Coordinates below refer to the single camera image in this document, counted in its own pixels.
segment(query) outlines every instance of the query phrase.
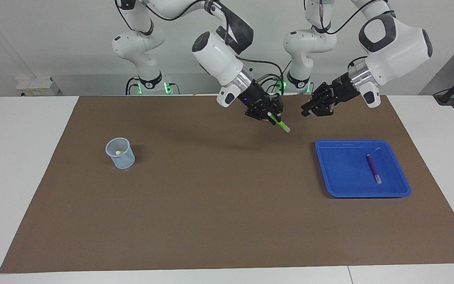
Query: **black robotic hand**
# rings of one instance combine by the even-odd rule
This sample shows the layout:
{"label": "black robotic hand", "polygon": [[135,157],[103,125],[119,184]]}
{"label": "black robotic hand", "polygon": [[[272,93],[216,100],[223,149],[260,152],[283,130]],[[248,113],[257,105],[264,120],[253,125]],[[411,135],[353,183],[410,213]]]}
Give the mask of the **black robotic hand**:
{"label": "black robotic hand", "polygon": [[301,106],[301,114],[306,117],[311,113],[317,116],[334,114],[334,106],[353,99],[360,92],[353,86],[348,73],[335,79],[330,85],[323,82],[311,95],[311,99]]}
{"label": "black robotic hand", "polygon": [[257,120],[268,120],[272,125],[276,125],[276,122],[281,122],[283,101],[279,93],[270,95],[264,92],[258,83],[252,81],[250,87],[242,92],[238,99],[247,106],[245,115]]}

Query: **marker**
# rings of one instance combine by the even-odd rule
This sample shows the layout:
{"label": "marker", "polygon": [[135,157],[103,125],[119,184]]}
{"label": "marker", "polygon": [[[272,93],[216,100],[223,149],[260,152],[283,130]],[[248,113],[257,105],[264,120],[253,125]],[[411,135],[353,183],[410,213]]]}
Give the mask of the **marker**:
{"label": "marker", "polygon": [[290,128],[283,122],[283,121],[278,121],[273,114],[270,114],[269,117],[276,122],[276,124],[279,125],[279,127],[283,128],[284,131],[287,133],[290,132]]}
{"label": "marker", "polygon": [[377,184],[378,185],[382,184],[380,173],[378,173],[378,170],[376,169],[376,165],[374,165],[371,155],[367,155],[367,163],[369,163],[369,167],[371,168],[371,172],[374,175]]}

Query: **blue object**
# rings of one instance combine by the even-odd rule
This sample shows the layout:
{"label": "blue object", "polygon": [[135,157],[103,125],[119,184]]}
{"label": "blue object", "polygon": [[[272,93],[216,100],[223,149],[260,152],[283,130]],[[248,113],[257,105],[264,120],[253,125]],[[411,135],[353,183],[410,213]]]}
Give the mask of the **blue object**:
{"label": "blue object", "polygon": [[[328,192],[339,198],[397,198],[411,187],[390,145],[383,140],[319,140],[316,152]],[[366,156],[383,183],[378,185]]]}

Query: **black base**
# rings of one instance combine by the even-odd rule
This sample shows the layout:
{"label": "black base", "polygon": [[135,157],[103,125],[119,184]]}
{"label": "black base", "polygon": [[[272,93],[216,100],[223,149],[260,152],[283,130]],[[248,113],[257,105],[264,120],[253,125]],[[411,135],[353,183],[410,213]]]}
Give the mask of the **black base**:
{"label": "black base", "polygon": [[448,101],[447,103],[443,103],[439,100],[440,97],[441,97],[441,95],[434,95],[434,99],[437,101],[438,104],[440,104],[441,106],[452,106],[451,101]]}

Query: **brown table surface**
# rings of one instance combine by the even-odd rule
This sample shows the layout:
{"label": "brown table surface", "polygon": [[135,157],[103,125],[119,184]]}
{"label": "brown table surface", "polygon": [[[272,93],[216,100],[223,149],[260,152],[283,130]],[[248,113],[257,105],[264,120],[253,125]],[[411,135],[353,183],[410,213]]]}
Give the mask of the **brown table surface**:
{"label": "brown table surface", "polygon": [[[81,97],[0,273],[454,263],[454,213],[389,101],[306,100],[285,97],[285,133],[214,97]],[[128,170],[104,153],[118,136]],[[411,196],[330,196],[325,138],[389,142]]]}

